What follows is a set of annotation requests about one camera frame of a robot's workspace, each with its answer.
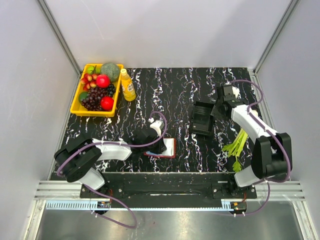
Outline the red leather card holder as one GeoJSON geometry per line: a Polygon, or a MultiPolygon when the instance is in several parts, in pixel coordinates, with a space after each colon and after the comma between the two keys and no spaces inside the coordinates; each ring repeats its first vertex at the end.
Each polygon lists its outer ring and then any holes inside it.
{"type": "Polygon", "coordinates": [[[145,156],[157,157],[157,158],[170,158],[173,159],[176,156],[176,139],[175,138],[164,138],[164,145],[166,150],[162,153],[156,154],[150,151],[144,153],[145,156]]]}

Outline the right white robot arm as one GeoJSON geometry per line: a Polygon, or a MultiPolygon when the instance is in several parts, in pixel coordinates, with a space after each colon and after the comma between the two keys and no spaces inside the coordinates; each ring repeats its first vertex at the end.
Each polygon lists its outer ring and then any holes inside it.
{"type": "Polygon", "coordinates": [[[234,174],[234,181],[227,186],[228,194],[239,198],[245,193],[245,187],[252,184],[289,180],[292,170],[291,137],[263,122],[252,110],[252,104],[236,97],[236,88],[232,85],[218,86],[216,92],[214,116],[237,123],[254,143],[250,166],[234,174]]]}

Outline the black card dispenser box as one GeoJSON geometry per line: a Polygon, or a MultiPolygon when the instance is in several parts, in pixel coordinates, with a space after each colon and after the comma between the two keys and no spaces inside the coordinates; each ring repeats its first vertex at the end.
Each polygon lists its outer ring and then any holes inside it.
{"type": "Polygon", "coordinates": [[[215,125],[214,104],[196,101],[190,117],[189,132],[201,136],[211,136],[215,125]]]}

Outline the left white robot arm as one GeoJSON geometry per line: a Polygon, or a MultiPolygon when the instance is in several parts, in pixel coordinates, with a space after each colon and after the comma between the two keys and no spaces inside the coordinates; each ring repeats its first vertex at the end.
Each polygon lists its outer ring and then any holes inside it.
{"type": "Polygon", "coordinates": [[[64,176],[69,183],[80,182],[89,186],[98,198],[106,196],[109,186],[102,174],[94,168],[97,161],[125,161],[134,155],[148,151],[160,154],[167,149],[163,139],[165,122],[152,118],[149,121],[149,127],[136,131],[128,142],[103,141],[80,134],[54,154],[59,166],[57,175],[64,176]]]}

